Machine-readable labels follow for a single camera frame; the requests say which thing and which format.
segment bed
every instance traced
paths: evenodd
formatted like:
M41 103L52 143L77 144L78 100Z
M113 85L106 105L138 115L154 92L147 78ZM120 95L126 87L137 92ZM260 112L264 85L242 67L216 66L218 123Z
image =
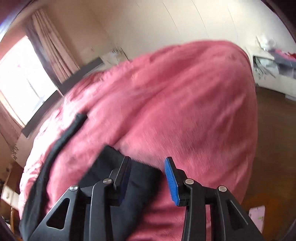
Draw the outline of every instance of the bed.
M169 46L83 78L34 140L20 183L20 216L50 148L77 113L88 119L51 168L45 213L106 144L162 171L172 156L188 177L211 188L225 185L242 201L256 150L257 103L248 56L238 46ZM129 240L180 240L184 211L163 179Z

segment beige curtain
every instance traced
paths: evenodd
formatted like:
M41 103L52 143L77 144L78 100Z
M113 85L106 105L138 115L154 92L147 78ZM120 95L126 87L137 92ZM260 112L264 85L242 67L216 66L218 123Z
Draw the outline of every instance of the beige curtain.
M42 9L32 15L32 20L42 47L50 59L51 66L59 81L63 83L79 70L79 66Z
M4 99L1 97L3 95L0 91L0 133L12 149L22 132L22 126L8 112L5 103L2 102Z

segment pink bedspread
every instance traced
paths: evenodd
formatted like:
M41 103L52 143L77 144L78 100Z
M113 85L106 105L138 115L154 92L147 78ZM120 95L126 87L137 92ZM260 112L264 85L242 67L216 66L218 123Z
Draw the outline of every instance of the pink bedspread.
M202 185L225 185L241 202L257 141L257 104L247 55L224 41L170 46L81 80L41 127L20 183L20 215L51 146L76 113L88 120L57 157L48 208L77 184L105 144L164 169L176 167ZM166 180L129 240L180 240L184 209Z

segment pink fabric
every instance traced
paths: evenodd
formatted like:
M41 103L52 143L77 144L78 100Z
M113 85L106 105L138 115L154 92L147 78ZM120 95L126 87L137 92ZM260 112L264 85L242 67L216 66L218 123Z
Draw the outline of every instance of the pink fabric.
M88 120L57 157L48 208L78 183L105 144L163 170L177 168L202 185L227 186L241 202L257 141L257 104L247 55L224 41L170 46L80 81L44 123L20 184L20 214L50 147L78 112ZM166 180L129 240L180 240L184 209Z

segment gray curtain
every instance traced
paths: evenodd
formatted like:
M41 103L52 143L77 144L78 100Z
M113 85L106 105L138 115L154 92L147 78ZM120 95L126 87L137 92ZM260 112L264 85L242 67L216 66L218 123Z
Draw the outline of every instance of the gray curtain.
M35 27L33 25L33 20L30 19L26 25L25 25L25 31L26 31L26 35L28 37L28 39L31 41L33 48L44 68L44 70L46 71L46 73L48 74L48 76L50 77L50 79L52 80L52 82L57 86L57 88L59 88L62 83L59 81L59 79L57 78L57 75L55 74L51 64L50 64L50 60L47 56L47 54L44 51L44 48L42 47L41 41L38 37L38 34L35 30Z

